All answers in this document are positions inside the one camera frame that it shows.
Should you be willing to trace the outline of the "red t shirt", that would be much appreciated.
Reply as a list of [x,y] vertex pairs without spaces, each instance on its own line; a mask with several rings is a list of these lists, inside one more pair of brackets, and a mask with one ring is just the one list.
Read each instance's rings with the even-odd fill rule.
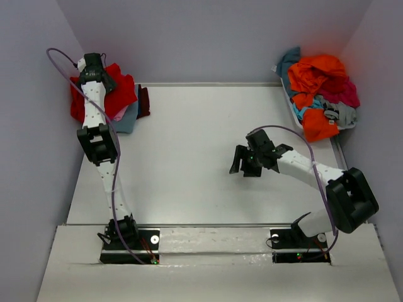
[[[131,75],[123,75],[120,66],[113,63],[106,67],[106,71],[117,83],[117,88],[105,97],[105,111],[109,118],[114,116],[125,106],[137,102],[135,95],[135,83]],[[71,116],[83,123],[84,121],[84,97],[70,85],[72,103]]]

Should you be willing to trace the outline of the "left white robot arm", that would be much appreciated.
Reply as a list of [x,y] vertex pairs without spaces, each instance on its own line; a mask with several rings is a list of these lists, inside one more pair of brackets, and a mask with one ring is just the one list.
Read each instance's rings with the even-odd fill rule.
[[139,231],[125,202],[118,176],[120,146],[105,112],[105,97],[116,88],[116,83],[106,72],[98,53],[85,54],[77,68],[77,85],[84,96],[84,121],[77,138],[87,159],[98,170],[110,212],[107,229],[99,237],[105,244],[121,243],[127,248],[139,240]]

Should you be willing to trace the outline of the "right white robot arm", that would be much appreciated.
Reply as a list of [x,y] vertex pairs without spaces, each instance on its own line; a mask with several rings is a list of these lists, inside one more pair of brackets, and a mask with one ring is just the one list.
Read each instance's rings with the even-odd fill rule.
[[247,145],[237,145],[230,174],[261,177],[263,169],[290,176],[317,189],[324,209],[297,218],[288,234],[278,236],[298,247],[322,233],[353,233],[379,211],[379,205],[364,173],[357,168],[342,170],[320,164],[314,155],[298,153],[286,144],[275,145],[260,128],[246,136]]

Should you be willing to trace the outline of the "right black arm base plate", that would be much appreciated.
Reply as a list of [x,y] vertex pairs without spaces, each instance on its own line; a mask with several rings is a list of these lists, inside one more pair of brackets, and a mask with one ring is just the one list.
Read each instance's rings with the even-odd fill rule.
[[274,228],[266,239],[266,245],[273,252],[275,264],[331,263],[324,233],[313,237],[292,237],[291,228]]

